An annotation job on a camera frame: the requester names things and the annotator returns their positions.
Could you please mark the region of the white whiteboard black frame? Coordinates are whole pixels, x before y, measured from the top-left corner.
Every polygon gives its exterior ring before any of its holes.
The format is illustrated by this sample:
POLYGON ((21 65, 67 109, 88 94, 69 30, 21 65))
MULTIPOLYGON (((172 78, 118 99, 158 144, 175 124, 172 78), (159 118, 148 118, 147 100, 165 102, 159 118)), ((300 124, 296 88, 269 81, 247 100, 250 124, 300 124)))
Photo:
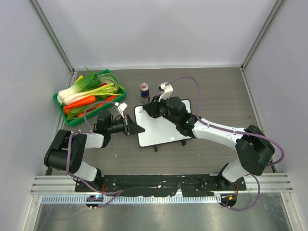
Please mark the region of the white whiteboard black frame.
POLYGON ((163 117, 152 118, 141 105, 134 108, 136 124, 145 129, 145 132, 138 133, 140 147, 154 147, 158 151, 158 145, 179 141, 184 146, 188 136, 183 136, 176 129, 176 125, 163 117))

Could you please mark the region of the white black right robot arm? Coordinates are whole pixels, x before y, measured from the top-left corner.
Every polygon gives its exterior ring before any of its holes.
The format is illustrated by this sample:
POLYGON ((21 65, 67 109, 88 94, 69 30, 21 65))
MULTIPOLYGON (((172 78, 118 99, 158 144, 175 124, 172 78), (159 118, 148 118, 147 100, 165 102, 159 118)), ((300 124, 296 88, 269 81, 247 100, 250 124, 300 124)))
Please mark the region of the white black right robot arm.
POLYGON ((230 189, 238 179, 248 174, 262 175, 275 153, 274 147, 257 126, 231 128, 210 123, 188 112, 179 97, 161 100, 155 96, 142 108, 150 117, 163 117, 174 124, 185 137, 210 140, 236 151, 238 158, 227 163, 218 174, 217 183, 223 190, 230 189))

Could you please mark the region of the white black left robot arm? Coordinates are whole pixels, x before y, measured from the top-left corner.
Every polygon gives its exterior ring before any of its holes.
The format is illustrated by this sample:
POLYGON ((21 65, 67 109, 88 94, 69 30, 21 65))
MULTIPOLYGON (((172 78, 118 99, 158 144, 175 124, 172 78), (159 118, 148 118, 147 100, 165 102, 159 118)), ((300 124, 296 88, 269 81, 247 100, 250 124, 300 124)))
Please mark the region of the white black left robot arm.
POLYGON ((75 176, 80 185, 84 180, 90 191, 97 192, 103 188, 103 176, 98 168, 83 161, 84 151, 106 147, 114 133, 129 136, 142 132, 145 129, 133 122, 129 115, 113 119, 110 111, 104 110, 98 114, 92 132, 59 130, 45 154, 44 165, 75 176))

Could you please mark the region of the Red Bull can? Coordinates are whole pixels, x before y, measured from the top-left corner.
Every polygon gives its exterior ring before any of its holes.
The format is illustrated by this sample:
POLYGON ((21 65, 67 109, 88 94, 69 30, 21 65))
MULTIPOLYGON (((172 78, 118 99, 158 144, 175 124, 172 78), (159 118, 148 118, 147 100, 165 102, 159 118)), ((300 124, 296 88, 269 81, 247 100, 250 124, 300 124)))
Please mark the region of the Red Bull can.
POLYGON ((148 103, 150 101, 150 89, 148 84, 142 83, 140 85, 141 102, 148 103))

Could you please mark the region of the green celery stalks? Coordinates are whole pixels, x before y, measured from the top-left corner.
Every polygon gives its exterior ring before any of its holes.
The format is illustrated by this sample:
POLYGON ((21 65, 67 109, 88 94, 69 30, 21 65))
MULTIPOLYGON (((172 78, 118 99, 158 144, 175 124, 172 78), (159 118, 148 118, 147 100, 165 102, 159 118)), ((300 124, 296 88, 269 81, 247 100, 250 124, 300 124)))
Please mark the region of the green celery stalks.
POLYGON ((119 90, 125 90, 125 88, 122 85, 114 85, 114 83, 109 83, 104 86, 84 91, 84 92, 78 92, 78 93, 72 93, 68 96, 62 97, 62 101, 65 105, 74 103, 78 100, 84 99, 88 96, 107 96, 107 95, 120 95, 118 93, 119 90))

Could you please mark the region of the orange carrot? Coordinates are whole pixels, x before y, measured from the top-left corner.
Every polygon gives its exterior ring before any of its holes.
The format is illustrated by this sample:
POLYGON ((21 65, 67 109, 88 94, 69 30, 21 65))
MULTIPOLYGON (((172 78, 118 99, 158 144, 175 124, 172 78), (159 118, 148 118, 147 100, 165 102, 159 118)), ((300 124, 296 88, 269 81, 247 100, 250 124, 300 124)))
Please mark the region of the orange carrot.
POLYGON ((76 107, 81 107, 81 106, 88 105, 88 104, 91 104, 91 103, 94 103, 94 102, 96 102, 96 97, 91 95, 91 96, 85 97, 83 99, 80 99, 78 101, 75 101, 71 104, 64 106, 64 110, 73 109, 73 108, 76 108, 76 107))

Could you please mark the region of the green long beans bundle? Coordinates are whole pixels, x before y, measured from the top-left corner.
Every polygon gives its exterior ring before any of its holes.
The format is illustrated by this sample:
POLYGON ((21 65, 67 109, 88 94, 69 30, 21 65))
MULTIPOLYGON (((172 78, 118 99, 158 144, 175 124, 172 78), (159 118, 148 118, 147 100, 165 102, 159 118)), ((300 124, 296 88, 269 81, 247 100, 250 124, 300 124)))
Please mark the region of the green long beans bundle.
POLYGON ((112 73, 98 74, 97 77, 101 84, 113 83, 115 86, 119 85, 118 77, 112 73))

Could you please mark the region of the bok choy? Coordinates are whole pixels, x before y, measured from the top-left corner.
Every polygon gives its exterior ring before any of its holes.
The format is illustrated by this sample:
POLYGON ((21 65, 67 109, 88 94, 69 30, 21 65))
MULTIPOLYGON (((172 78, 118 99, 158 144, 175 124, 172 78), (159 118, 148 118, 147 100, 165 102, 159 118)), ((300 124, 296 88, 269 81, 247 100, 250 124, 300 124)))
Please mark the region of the bok choy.
POLYGON ((92 90, 101 85, 98 76, 87 67, 86 70, 88 72, 87 76, 78 78, 78 80, 71 87, 58 92, 57 101, 59 104, 63 104, 64 98, 71 94, 92 90))

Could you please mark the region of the green plastic tray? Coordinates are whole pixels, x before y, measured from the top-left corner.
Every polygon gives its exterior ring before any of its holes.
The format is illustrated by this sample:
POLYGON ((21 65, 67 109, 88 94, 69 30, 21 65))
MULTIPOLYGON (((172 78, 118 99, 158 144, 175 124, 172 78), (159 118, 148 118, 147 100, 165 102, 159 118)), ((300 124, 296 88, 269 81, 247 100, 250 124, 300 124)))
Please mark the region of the green plastic tray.
POLYGON ((71 87, 53 96, 65 123, 70 127, 80 125, 85 119, 96 116, 101 110, 112 107, 113 102, 121 102, 126 97, 125 88, 110 70, 87 72, 78 76, 71 87))

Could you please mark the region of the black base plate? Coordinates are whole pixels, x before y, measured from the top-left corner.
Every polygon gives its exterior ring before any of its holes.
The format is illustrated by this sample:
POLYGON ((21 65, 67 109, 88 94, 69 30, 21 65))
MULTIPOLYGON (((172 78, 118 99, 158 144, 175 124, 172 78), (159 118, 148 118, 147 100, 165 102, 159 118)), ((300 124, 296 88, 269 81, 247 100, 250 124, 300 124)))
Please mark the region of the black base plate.
POLYGON ((124 197, 173 197, 181 190, 183 197, 212 196, 218 191, 245 191, 244 178, 235 183, 224 180, 222 176, 210 174, 190 175, 104 175, 93 182, 75 180, 76 192, 117 194, 124 197))

